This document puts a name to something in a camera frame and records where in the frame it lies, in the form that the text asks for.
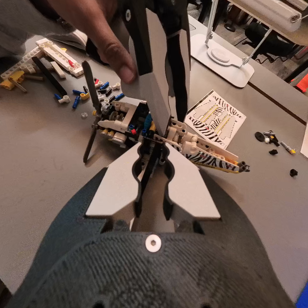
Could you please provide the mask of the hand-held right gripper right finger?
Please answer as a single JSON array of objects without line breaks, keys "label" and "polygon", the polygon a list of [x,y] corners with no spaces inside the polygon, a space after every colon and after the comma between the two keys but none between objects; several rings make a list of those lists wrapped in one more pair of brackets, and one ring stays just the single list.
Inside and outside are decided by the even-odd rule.
[{"label": "hand-held right gripper right finger", "polygon": [[164,216],[172,221],[218,220],[221,215],[201,173],[170,144],[164,144]]}]

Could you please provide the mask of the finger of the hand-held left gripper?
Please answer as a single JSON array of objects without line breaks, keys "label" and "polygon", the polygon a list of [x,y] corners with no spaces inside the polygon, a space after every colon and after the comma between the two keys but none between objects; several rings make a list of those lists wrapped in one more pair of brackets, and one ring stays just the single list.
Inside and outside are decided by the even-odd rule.
[{"label": "finger of the hand-held left gripper", "polygon": [[178,121],[184,121],[190,90],[190,38],[186,30],[180,29],[167,37],[166,77],[168,95],[175,98]]},{"label": "finger of the hand-held left gripper", "polygon": [[166,78],[166,35],[158,16],[146,8],[152,72],[138,76],[132,84],[121,81],[123,94],[129,98],[145,100],[159,136],[164,136],[171,117]]}]

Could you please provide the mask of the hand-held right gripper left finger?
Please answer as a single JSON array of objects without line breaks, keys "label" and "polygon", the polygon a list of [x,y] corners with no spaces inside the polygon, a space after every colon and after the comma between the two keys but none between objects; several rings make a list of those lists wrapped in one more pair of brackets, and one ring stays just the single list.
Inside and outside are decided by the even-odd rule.
[{"label": "hand-held right gripper left finger", "polygon": [[106,173],[86,211],[89,218],[135,218],[135,202],[140,181],[133,167],[140,160],[138,142],[106,169]]}]

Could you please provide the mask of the white lego skid assembly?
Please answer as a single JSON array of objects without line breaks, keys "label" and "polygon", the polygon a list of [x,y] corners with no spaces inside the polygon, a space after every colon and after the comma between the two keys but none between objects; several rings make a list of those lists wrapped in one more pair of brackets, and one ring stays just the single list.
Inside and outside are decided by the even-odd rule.
[{"label": "white lego skid assembly", "polygon": [[144,164],[144,169],[139,173],[141,175],[141,179],[137,177],[137,184],[138,184],[138,191],[137,191],[137,198],[133,202],[133,210],[134,210],[134,218],[130,222],[130,231],[136,231],[140,215],[142,213],[143,208],[143,194],[145,191],[145,188],[148,184],[148,181],[150,179],[150,175],[153,172],[154,165],[157,159],[157,155],[153,151],[149,156],[147,163]]}]

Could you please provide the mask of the zebra striped lego helicopter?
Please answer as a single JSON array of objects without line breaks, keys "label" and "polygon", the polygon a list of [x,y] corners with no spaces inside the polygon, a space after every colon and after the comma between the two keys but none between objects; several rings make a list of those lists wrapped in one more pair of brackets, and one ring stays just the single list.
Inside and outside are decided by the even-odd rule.
[{"label": "zebra striped lego helicopter", "polygon": [[138,142],[145,143],[145,153],[150,155],[156,143],[170,144],[192,163],[212,169],[241,173],[249,172],[250,166],[239,161],[238,156],[218,148],[210,141],[206,141],[196,134],[187,131],[187,126],[177,120],[169,122],[165,136],[158,135],[158,131],[145,102],[137,106],[120,102],[103,101],[99,117],[98,131],[109,141],[121,148],[131,148]]}]

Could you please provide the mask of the long black lego beam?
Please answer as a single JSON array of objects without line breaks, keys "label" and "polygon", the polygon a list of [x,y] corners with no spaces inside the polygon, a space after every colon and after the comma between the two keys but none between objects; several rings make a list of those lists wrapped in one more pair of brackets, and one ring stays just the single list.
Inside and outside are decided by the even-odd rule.
[{"label": "long black lego beam", "polygon": [[138,148],[138,153],[140,158],[133,165],[133,176],[136,178],[138,182],[138,194],[137,198],[134,202],[134,212],[136,218],[140,217],[142,212],[142,195],[145,191],[145,188],[148,184],[150,176],[154,172],[154,169],[157,164],[159,164],[161,154],[162,154],[162,143],[156,143],[151,155],[149,156],[148,162],[145,165],[144,169],[141,170],[141,159],[144,156],[144,143]]}]

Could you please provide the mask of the lego instruction booklet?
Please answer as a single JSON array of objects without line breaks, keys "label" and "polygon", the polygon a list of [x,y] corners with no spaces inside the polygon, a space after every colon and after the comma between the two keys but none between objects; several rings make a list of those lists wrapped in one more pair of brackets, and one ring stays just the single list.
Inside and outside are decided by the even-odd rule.
[{"label": "lego instruction booklet", "polygon": [[88,37],[85,33],[79,30],[67,34],[49,34],[47,37],[51,40],[86,51]]}]

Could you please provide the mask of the person's left forearm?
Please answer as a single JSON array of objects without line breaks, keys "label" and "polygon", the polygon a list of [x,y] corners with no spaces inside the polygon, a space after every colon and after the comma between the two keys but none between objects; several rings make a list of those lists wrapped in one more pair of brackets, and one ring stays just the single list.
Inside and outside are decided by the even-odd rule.
[{"label": "person's left forearm", "polygon": [[0,57],[21,56],[25,42],[34,35],[68,35],[75,27],[48,1],[0,1]]}]

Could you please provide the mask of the white lego panel assembly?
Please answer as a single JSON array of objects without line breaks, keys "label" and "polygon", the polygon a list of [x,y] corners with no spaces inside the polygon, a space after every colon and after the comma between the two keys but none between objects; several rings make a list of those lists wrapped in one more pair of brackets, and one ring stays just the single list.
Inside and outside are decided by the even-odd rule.
[{"label": "white lego panel assembly", "polygon": [[46,56],[53,59],[59,66],[64,68],[71,75],[78,77],[84,74],[82,65],[52,41],[47,38],[43,38],[41,40],[37,40],[36,45],[41,51],[44,52]]}]

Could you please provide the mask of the small grey yellow lego piece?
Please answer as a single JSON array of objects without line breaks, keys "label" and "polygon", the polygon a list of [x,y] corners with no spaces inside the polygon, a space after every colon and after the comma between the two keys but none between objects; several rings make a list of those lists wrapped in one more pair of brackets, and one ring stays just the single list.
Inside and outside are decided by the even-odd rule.
[{"label": "small grey yellow lego piece", "polygon": [[291,155],[296,154],[297,150],[293,149],[292,147],[290,147],[289,145],[287,145],[285,142],[281,141],[280,145]]}]

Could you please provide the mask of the person's left hand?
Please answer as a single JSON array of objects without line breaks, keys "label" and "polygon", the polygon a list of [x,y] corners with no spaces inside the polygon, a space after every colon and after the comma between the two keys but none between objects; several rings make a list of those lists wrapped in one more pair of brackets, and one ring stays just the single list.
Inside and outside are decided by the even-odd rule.
[{"label": "person's left hand", "polygon": [[60,17],[90,38],[100,59],[109,64],[123,82],[131,84],[136,79],[137,69],[133,60],[110,27],[118,1],[48,0],[48,4]]}]

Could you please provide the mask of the zebra sticker sheet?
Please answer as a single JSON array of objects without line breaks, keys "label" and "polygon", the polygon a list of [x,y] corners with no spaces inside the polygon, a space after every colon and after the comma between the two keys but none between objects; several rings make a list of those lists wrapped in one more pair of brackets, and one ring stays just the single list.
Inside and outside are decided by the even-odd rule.
[{"label": "zebra sticker sheet", "polygon": [[184,123],[205,140],[226,150],[246,118],[211,90],[188,110]]}]

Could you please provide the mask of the black office chair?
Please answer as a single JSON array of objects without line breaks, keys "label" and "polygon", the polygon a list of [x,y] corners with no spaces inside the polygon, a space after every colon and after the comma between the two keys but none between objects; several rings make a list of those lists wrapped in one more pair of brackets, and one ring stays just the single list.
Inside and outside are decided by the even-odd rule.
[{"label": "black office chair", "polygon": [[[268,32],[262,24],[252,22],[245,29],[244,33],[248,40],[251,42],[250,45],[256,48],[260,41],[264,38]],[[273,56],[287,57],[293,50],[294,44],[288,43],[281,40],[275,31],[271,31],[265,38],[259,48],[252,55],[252,59],[256,60],[258,55],[270,54]]]}]

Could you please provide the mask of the orange striped cone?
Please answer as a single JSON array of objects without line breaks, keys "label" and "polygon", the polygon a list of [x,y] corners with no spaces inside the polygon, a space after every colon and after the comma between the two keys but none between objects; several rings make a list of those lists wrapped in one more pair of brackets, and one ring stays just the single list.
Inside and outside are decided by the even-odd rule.
[{"label": "orange striped cone", "polygon": [[301,93],[306,93],[308,89],[308,74],[291,80],[290,85]]}]

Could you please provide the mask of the white paper sheet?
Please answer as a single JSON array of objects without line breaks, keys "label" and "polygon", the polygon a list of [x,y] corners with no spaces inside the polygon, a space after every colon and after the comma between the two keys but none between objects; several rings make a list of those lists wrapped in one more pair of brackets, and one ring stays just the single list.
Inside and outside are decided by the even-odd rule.
[{"label": "white paper sheet", "polygon": [[308,123],[306,124],[306,129],[305,129],[300,153],[306,158],[308,158]]}]

